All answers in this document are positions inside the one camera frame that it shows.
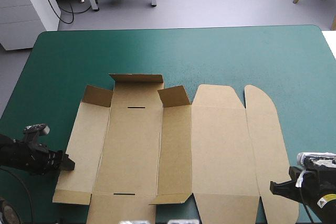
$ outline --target cardboard box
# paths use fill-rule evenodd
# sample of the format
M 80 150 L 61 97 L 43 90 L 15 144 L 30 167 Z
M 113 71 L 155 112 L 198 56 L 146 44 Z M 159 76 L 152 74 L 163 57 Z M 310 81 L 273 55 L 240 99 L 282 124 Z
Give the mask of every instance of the cardboard box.
M 155 205 L 194 194 L 204 224 L 255 223 L 261 196 L 268 223 L 296 222 L 298 204 L 269 191 L 272 179 L 289 178 L 289 164 L 276 109 L 261 90 L 246 87 L 245 109 L 231 87 L 203 84 L 191 104 L 183 86 L 164 89 L 159 74 L 111 76 L 113 96 L 87 88 L 93 100 L 103 93 L 112 101 L 100 117 L 81 102 L 67 149 L 76 168 L 61 173 L 54 202 L 88 205 L 92 193 L 89 224 L 155 223 Z M 83 118 L 95 120 L 92 128 L 82 126 Z M 88 139 L 93 134 L 97 146 Z M 94 153 L 90 159 L 83 146 Z M 89 167 L 89 175 L 78 166 Z

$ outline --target sticker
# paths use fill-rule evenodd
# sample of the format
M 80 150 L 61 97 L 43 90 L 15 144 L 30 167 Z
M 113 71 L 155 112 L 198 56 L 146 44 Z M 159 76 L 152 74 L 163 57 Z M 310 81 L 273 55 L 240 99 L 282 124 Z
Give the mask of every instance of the sticker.
M 324 195 L 322 198 L 319 199 L 319 201 L 317 201 L 317 205 L 320 208 L 323 208 L 328 202 L 332 201 L 336 199 L 336 194 L 327 194 Z

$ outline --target green tabletop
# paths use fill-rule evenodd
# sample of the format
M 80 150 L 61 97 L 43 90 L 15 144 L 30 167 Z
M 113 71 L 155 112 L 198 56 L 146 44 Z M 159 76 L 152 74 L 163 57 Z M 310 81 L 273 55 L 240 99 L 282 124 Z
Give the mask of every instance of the green tabletop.
M 0 132 L 21 138 L 26 125 L 47 123 L 40 138 L 65 149 L 86 84 L 112 88 L 108 73 L 161 73 L 191 99 L 202 83 L 232 86 L 243 101 L 253 84 L 273 99 L 291 165 L 302 151 L 336 152 L 336 62 L 315 26 L 58 31 L 39 36 L 0 120 Z M 38 222 L 85 222 L 87 206 L 51 202 L 57 173 L 18 172 L 34 198 Z M 0 196 L 29 221 L 20 184 L 0 173 Z M 193 198 L 158 207 L 157 221 L 197 217 Z M 262 208 L 257 222 L 265 222 Z M 301 209 L 299 222 L 308 222 Z

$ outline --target floor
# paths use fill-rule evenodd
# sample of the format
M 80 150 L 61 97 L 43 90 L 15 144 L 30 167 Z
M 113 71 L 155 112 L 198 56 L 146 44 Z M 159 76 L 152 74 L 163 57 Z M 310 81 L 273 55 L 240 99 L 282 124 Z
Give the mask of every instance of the floor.
M 60 0 L 63 8 L 67 3 Z M 72 0 L 75 11 L 86 9 Z M 150 0 L 100 1 L 100 10 L 75 16 L 59 30 L 190 28 L 313 24 L 330 30 L 336 0 Z M 71 15 L 62 18 L 70 20 Z M 0 116 L 29 57 L 30 50 L 5 51 L 0 46 Z

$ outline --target cable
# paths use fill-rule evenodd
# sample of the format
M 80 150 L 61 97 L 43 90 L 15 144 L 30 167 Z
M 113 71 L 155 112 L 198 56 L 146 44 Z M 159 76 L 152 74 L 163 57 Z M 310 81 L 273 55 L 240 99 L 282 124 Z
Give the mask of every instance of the cable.
M 58 14 L 56 13 L 56 11 L 55 11 L 53 5 L 51 4 L 50 0 L 48 0 L 48 2 L 49 2 L 49 5 L 50 5 L 51 9 L 54 11 L 55 15 L 58 17 L 58 19 L 59 19 L 60 21 L 62 21 L 62 22 L 65 23 L 65 24 L 71 24 L 71 23 L 74 22 L 74 20 L 75 20 L 75 16 L 74 16 L 74 13 L 73 13 L 74 10 L 72 9 L 72 5 L 71 5 L 70 2 L 69 2 L 69 5 L 70 5 L 71 12 L 72 12 L 72 19 L 71 19 L 70 22 L 66 22 L 66 21 L 64 21 L 63 19 L 61 19 L 61 17 L 58 16 Z
M 32 200 L 32 196 L 30 195 L 30 192 L 27 188 L 27 186 L 25 185 L 25 183 L 22 181 L 22 179 L 20 179 L 20 177 L 18 177 L 15 173 L 12 173 L 10 170 L 7 170 L 7 169 L 3 169 L 0 167 L 0 170 L 3 170 L 4 172 L 7 172 L 9 174 L 11 174 L 14 178 L 16 178 L 20 183 L 21 185 L 23 186 L 23 188 L 26 190 L 26 193 L 28 195 L 28 199 L 29 199 L 29 204 L 30 204 L 30 216 L 31 216 L 31 224 L 35 224 L 35 216 L 34 216 L 34 208 L 33 208 L 33 200 Z
M 71 14 L 81 14 L 81 13 L 85 13 L 85 12 L 87 12 L 90 8 L 91 8 L 91 5 L 87 8 L 87 9 L 85 9 L 85 10 L 83 10 L 83 11 L 80 11 L 80 12 L 74 12 L 72 9 L 72 12 L 70 12 L 70 11 L 68 11 L 68 10 L 65 10 L 65 9 L 63 9 L 63 8 L 61 8 L 60 6 L 59 6 L 59 8 L 61 9 L 61 10 L 63 10 L 64 12 L 66 12 L 66 13 L 71 13 Z
M 308 215 L 308 217 L 310 219 L 310 222 L 314 223 L 313 218 L 311 217 L 311 215 L 310 215 L 310 213 L 308 211 L 308 208 L 307 208 L 307 206 L 305 204 L 305 201 L 303 200 L 302 188 L 301 187 L 299 187 L 299 191 L 300 191 L 300 196 L 301 196 L 301 201 L 302 201 L 303 207 L 305 208 L 305 211 L 306 211 L 306 213 L 307 213 L 307 215 Z
M 87 12 L 90 8 L 91 8 L 91 6 L 89 6 L 86 10 L 83 10 L 83 11 L 81 11 L 81 12 L 74 12 L 73 14 L 81 14 L 81 13 L 85 13 L 85 12 Z M 65 10 L 65 9 L 61 8 L 61 7 L 60 7 L 60 9 L 61 9 L 62 11 L 64 11 L 64 12 L 66 12 L 66 13 L 72 13 L 72 12 L 69 12 L 68 10 Z

